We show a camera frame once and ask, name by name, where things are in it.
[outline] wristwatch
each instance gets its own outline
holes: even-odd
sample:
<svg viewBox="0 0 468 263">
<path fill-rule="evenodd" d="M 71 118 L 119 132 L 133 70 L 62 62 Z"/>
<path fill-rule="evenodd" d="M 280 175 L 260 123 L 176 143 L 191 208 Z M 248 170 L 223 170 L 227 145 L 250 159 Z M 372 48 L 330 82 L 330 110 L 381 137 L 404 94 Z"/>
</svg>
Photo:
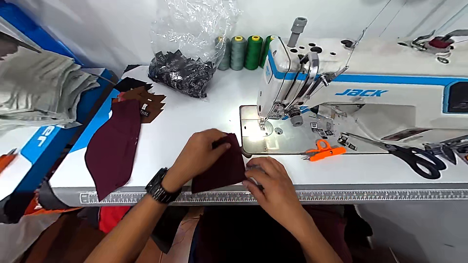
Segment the wristwatch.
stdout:
<svg viewBox="0 0 468 263">
<path fill-rule="evenodd" d="M 170 193 L 164 189 L 164 187 L 161 185 L 161 182 L 164 176 L 166 176 L 167 172 L 167 168 L 161 168 L 145 187 L 146 192 L 151 195 L 154 200 L 163 204 L 168 204 L 174 201 L 182 192 L 182 188 L 175 193 Z"/>
</svg>

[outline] green thread spool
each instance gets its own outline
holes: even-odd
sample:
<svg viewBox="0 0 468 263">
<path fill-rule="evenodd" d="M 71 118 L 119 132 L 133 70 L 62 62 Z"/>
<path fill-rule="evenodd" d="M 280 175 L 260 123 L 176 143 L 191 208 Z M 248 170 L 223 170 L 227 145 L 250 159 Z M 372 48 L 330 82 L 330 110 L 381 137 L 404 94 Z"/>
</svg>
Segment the green thread spool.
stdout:
<svg viewBox="0 0 468 263">
<path fill-rule="evenodd" d="M 258 68 L 260 55 L 262 54 L 263 38 L 260 36 L 250 36 L 247 41 L 247 52 L 244 66 L 248 70 Z"/>
<path fill-rule="evenodd" d="M 270 42 L 273 40 L 273 39 L 277 39 L 278 36 L 267 36 L 266 39 L 265 39 L 265 47 L 263 48 L 263 52 L 262 52 L 262 56 L 260 58 L 260 67 L 263 68 L 263 66 L 265 65 L 265 61 L 266 61 L 266 56 L 268 55 L 268 50 L 270 49 Z"/>
<path fill-rule="evenodd" d="M 218 37 L 217 42 L 219 43 L 223 37 Z M 225 38 L 226 41 L 226 50 L 224 51 L 224 56 L 221 59 L 221 62 L 218 65 L 219 70 L 226 70 L 231 66 L 231 42 L 229 38 Z"/>
<path fill-rule="evenodd" d="M 242 36 L 231 39 L 231 68 L 233 70 L 241 70 L 244 67 L 246 45 L 247 41 Z"/>
</svg>

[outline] stack of fabric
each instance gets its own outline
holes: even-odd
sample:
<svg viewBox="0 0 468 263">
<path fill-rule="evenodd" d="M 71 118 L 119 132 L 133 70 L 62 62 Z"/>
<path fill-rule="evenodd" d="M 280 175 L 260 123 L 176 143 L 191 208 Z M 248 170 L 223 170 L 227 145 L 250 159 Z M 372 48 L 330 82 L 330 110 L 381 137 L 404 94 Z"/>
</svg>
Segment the stack of fabric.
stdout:
<svg viewBox="0 0 468 263">
<path fill-rule="evenodd" d="M 0 135 L 25 126 L 79 125 L 80 95 L 99 86 L 97 78 L 72 58 L 15 40 L 0 34 Z"/>
</svg>

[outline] hand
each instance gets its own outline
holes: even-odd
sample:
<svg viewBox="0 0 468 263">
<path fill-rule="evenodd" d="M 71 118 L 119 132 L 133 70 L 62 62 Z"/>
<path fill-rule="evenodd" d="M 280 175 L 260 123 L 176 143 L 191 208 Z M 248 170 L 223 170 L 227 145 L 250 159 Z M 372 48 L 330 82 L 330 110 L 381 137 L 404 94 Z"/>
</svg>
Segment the hand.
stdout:
<svg viewBox="0 0 468 263">
<path fill-rule="evenodd" d="M 242 184 L 257 199 L 258 204 L 278 223 L 293 235 L 300 232 L 297 220 L 309 219 L 309 214 L 302 208 L 296 190 L 285 167 L 271 157 L 251 159 L 248 167 L 259 165 L 265 172 L 257 169 L 245 173 L 247 178 L 254 178 L 263 186 L 261 191 L 253 182 L 245 180 Z"/>
<path fill-rule="evenodd" d="M 224 136 L 225 133 L 216 129 L 194 133 L 162 180 L 164 189 L 176 192 L 190 179 L 210 168 L 231 147 L 224 143 L 212 148 L 212 143 Z"/>
</svg>

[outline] ruler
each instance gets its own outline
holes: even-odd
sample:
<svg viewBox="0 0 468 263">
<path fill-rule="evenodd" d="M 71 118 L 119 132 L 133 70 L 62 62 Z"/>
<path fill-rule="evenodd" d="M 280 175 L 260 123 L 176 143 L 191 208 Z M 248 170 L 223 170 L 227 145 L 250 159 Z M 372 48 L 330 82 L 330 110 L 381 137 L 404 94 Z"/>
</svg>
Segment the ruler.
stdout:
<svg viewBox="0 0 468 263">
<path fill-rule="evenodd" d="M 392 200 L 468 200 L 468 189 L 420 189 L 420 190 L 297 190 L 301 202 L 356 202 Z M 95 191 L 80 193 L 82 205 L 132 205 L 137 203 L 145 192 L 114 192 L 101 202 Z M 182 192 L 173 202 L 175 205 L 203 205 L 216 203 L 254 203 L 249 191 L 209 191 L 192 194 Z"/>
</svg>

